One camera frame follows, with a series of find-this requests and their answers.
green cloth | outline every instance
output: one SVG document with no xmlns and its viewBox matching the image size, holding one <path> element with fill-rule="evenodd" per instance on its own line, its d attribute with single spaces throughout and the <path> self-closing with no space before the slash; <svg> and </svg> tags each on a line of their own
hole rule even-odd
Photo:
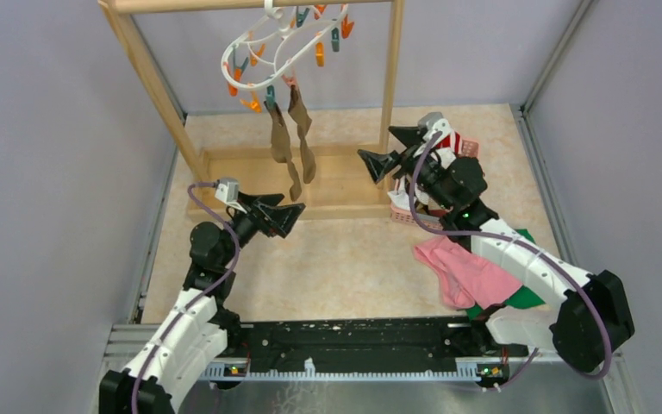
<svg viewBox="0 0 662 414">
<path fill-rule="evenodd" d="M 528 230 L 517 229 L 516 231 L 530 242 L 535 243 L 534 238 L 529 234 Z M 544 304 L 544 301 L 528 287 L 522 286 L 518 291 L 511 295 L 511 298 L 506 299 L 504 303 L 516 309 L 528 309 Z M 483 311 L 483 308 L 476 304 L 472 308 L 466 309 L 465 313 L 468 314 L 469 319 L 473 319 Z"/>
</svg>

beige floor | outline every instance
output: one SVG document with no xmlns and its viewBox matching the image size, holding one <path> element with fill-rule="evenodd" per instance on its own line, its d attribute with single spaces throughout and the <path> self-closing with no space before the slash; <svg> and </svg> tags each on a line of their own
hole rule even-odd
<svg viewBox="0 0 662 414">
<path fill-rule="evenodd" d="M 395 109 L 392 124 L 415 125 L 434 110 L 463 136 L 481 143 L 479 159 L 489 184 L 482 199 L 510 225 L 529 229 L 543 248 L 557 254 L 509 106 L 401 108 Z M 309 143 L 375 141 L 380 113 L 312 112 Z M 269 141 L 267 114 L 191 116 L 186 129 L 198 147 L 263 146 Z M 164 319 L 190 264 L 194 223 L 185 216 L 190 181 L 187 165 L 178 160 L 143 323 Z M 301 221 L 286 240 L 257 236 L 241 252 L 226 306 L 245 321 L 450 315 L 453 310 L 441 303 L 433 272 L 412 256 L 412 247 L 430 236 L 389 219 Z"/>
</svg>

wooden pole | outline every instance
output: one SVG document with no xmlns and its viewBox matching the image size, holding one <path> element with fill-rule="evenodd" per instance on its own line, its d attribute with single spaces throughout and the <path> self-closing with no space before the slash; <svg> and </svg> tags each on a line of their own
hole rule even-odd
<svg viewBox="0 0 662 414">
<path fill-rule="evenodd" d="M 186 164 L 199 181 L 209 181 L 209 174 L 199 160 L 199 154 L 186 134 L 184 124 L 176 113 L 169 94 L 156 70 L 151 54 L 148 52 L 146 43 L 143 41 L 138 28 L 135 26 L 130 15 L 118 15 L 107 4 L 98 1 L 103 9 L 105 18 L 116 33 L 118 41 L 125 49 L 126 55 L 133 64 L 135 72 L 141 79 L 148 95 L 153 100 L 153 105 L 164 120 L 166 127 L 173 136 L 179 152 L 186 160 Z"/>
<path fill-rule="evenodd" d="M 165 13 L 170 11 L 257 9 L 263 0 L 108 0 L 119 14 Z M 274 0 L 274 7 L 342 3 L 386 3 L 394 0 Z"/>
<path fill-rule="evenodd" d="M 395 103 L 395 85 L 397 83 L 397 62 L 399 61 L 399 45 L 402 38 L 402 19 L 404 15 L 404 0 L 392 0 L 390 10 L 390 37 L 387 45 L 387 70 L 384 75 L 384 97 L 382 98 L 382 122 L 379 126 L 379 151 L 386 153 L 390 144 L 390 133 L 387 128 L 392 122 L 392 107 Z M 386 193 L 391 188 L 391 178 L 384 179 L 382 191 Z"/>
</svg>

wooden frame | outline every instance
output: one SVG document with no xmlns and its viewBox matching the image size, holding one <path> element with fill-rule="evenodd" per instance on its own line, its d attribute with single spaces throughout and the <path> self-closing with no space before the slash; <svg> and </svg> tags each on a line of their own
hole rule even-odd
<svg viewBox="0 0 662 414">
<path fill-rule="evenodd" d="M 274 5 L 278 7 L 340 3 L 391 3 L 379 141 L 376 144 L 361 146 L 384 153 L 387 152 L 389 144 L 387 128 L 390 126 L 392 118 L 404 0 L 274 0 Z M 213 148 L 211 151 L 204 150 L 201 153 L 194 148 L 161 81 L 159 71 L 153 63 L 153 57 L 148 52 L 146 43 L 131 16 L 175 11 L 262 8 L 263 0 L 98 0 L 98 4 L 103 9 L 118 41 L 125 49 L 126 55 L 133 64 L 148 95 L 153 100 L 156 110 L 164 120 L 179 152 L 191 169 L 194 179 L 210 181 L 217 178 L 218 171 L 222 171 L 222 175 L 236 177 L 240 181 L 243 191 L 248 193 L 285 192 L 284 189 L 278 188 L 277 180 L 273 181 L 272 177 L 268 178 L 264 169 L 257 167 L 240 169 L 238 167 L 242 162 L 246 162 L 247 165 L 247 163 L 269 159 L 268 147 L 241 150 L 238 148 Z M 390 180 L 386 179 L 381 185 L 372 184 L 355 153 L 357 147 L 360 146 L 314 147 L 321 177 L 317 178 L 314 183 L 305 186 L 310 190 L 304 190 L 304 194 L 310 193 L 311 196 L 304 195 L 298 200 L 307 204 L 306 211 L 302 215 L 303 219 L 381 217 L 390 214 L 390 201 L 386 197 L 386 191 L 390 188 Z M 348 171 L 349 166 L 353 166 L 351 172 Z M 334 182 L 335 186 L 329 187 L 328 182 Z M 329 196 L 340 189 L 343 191 L 337 196 Z M 325 194 L 314 198 L 312 196 L 314 191 L 316 195 L 322 192 Z M 224 206 L 214 200 L 209 192 L 203 194 L 203 201 L 213 210 L 223 210 Z M 193 203 L 188 204 L 187 212 L 189 217 L 195 220 L 203 220 L 208 217 Z"/>
</svg>

cable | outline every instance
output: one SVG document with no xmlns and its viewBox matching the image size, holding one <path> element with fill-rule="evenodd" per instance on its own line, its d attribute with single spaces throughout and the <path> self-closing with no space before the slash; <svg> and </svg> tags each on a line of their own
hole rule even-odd
<svg viewBox="0 0 662 414">
<path fill-rule="evenodd" d="M 215 188 L 217 186 L 217 181 L 206 183 L 206 182 L 200 182 L 200 183 L 195 183 L 192 185 L 189 185 L 189 188 L 187 191 L 189 192 L 189 198 L 191 198 L 191 201 L 196 203 L 199 207 L 202 208 L 202 210 L 206 211 L 209 213 L 212 218 L 214 218 L 217 222 L 222 224 L 222 227 L 229 233 L 229 236 L 232 238 L 232 242 L 234 243 L 234 255 L 232 256 L 232 261 L 229 263 L 229 267 L 227 268 L 227 271 L 213 284 L 211 284 L 209 287 L 204 289 L 201 293 L 196 295 L 192 300 L 190 300 L 185 308 L 188 310 L 191 306 L 193 306 L 196 302 L 198 302 L 201 298 L 206 296 L 208 293 L 212 292 L 213 290 L 216 289 L 217 286 L 221 285 L 224 280 L 229 277 L 229 275 L 233 272 L 234 267 L 237 266 L 237 260 L 240 258 L 240 238 L 237 236 L 237 234 L 232 230 L 232 227 L 227 223 L 220 215 L 216 214 L 214 211 L 212 211 L 209 207 L 207 207 L 204 203 L 202 203 L 197 196 L 194 195 L 194 189 L 195 188 Z M 178 320 L 181 319 L 181 317 L 184 315 L 184 313 L 179 312 L 166 326 L 166 329 L 164 332 L 161 334 L 159 337 L 159 340 L 163 342 L 166 337 L 171 333 L 172 329 L 176 324 L 178 323 Z M 138 387 L 141 384 L 141 380 L 143 379 L 143 375 L 146 374 L 146 370 L 148 369 L 148 365 L 151 363 L 151 360 L 153 359 L 154 356 L 156 356 L 156 353 L 159 351 L 159 346 L 158 345 L 153 345 L 153 348 L 151 351 L 148 353 L 148 357 L 146 360 L 143 362 L 143 365 L 141 366 L 141 369 L 138 370 L 138 376 L 135 378 L 135 382 L 133 383 L 133 390 L 130 395 L 130 412 L 132 414 L 139 414 L 138 413 Z"/>
<path fill-rule="evenodd" d="M 425 160 L 428 158 L 428 155 L 430 154 L 430 151 L 433 149 L 435 146 L 435 140 L 430 140 L 427 145 L 425 145 L 425 148 L 422 150 L 422 154 L 420 154 L 420 159 L 417 161 L 415 164 L 415 170 L 412 172 L 412 186 L 413 188 L 417 185 L 417 180 L 420 177 L 420 171 L 422 169 L 422 165 L 425 163 Z M 517 246 L 520 246 L 522 248 L 525 248 L 529 252 L 533 254 L 541 254 L 543 250 L 540 248 L 537 248 L 536 246 L 529 245 L 521 240 L 519 238 L 512 238 L 508 237 L 506 235 L 498 235 L 495 233 L 489 233 L 489 232 L 484 232 L 484 231 L 471 231 L 471 230 L 438 230 L 438 229 L 431 229 L 429 228 L 425 223 L 420 220 L 420 217 L 417 215 L 417 211 L 415 210 L 415 192 L 414 191 L 409 191 L 409 212 L 412 215 L 412 219 L 415 220 L 415 223 L 417 223 L 418 226 L 420 226 L 423 230 L 427 231 L 428 233 L 432 233 L 434 235 L 445 235 L 445 236 L 469 236 L 469 235 L 475 235 L 475 236 L 482 236 L 482 237 L 489 237 L 493 239 L 498 239 L 498 240 L 503 240 L 505 242 L 513 242 Z M 587 307 L 588 311 L 590 311 L 590 314 L 592 314 L 593 319 L 595 319 L 595 325 L 597 325 L 597 330 L 600 331 L 600 336 L 603 338 L 603 348 L 604 348 L 604 353 L 605 357 L 603 358 L 603 367 L 600 368 L 600 371 L 594 374 L 590 373 L 582 373 L 578 371 L 575 367 L 567 363 L 567 365 L 570 365 L 570 367 L 575 370 L 577 373 L 580 375 L 584 376 L 585 378 L 591 379 L 591 380 L 601 380 L 602 378 L 605 377 L 605 375 L 608 374 L 608 371 L 610 370 L 610 364 L 612 363 L 613 360 L 613 347 L 612 344 L 610 343 L 610 337 L 608 336 L 608 331 L 605 329 L 605 323 L 603 322 L 603 319 L 600 317 L 600 314 L 597 313 L 597 309 L 595 309 L 595 305 L 592 303 L 590 298 L 588 298 L 587 294 L 584 292 L 583 288 L 580 287 L 580 285 L 570 276 L 570 274 L 562 268 L 559 264 L 557 264 L 556 261 L 552 260 L 549 256 L 546 254 L 542 254 L 539 256 L 545 263 L 547 263 L 548 266 L 550 266 L 555 272 L 559 273 L 562 275 L 563 278 L 569 283 L 575 291 L 578 293 L 578 295 L 582 298 L 585 306 Z M 529 365 L 529 363 L 532 361 L 534 358 L 534 355 L 539 352 L 539 349 L 535 349 L 532 354 L 529 356 L 529 359 L 524 362 L 523 365 L 519 367 L 519 369 L 516 370 L 516 372 L 511 376 L 509 381 L 501 386 L 500 388 L 503 388 L 507 384 L 510 384 L 516 377 L 517 375 L 523 371 L 525 367 Z"/>
<path fill-rule="evenodd" d="M 509 350 L 504 345 L 501 347 L 501 365 L 505 367 L 508 364 L 509 364 Z"/>
</svg>

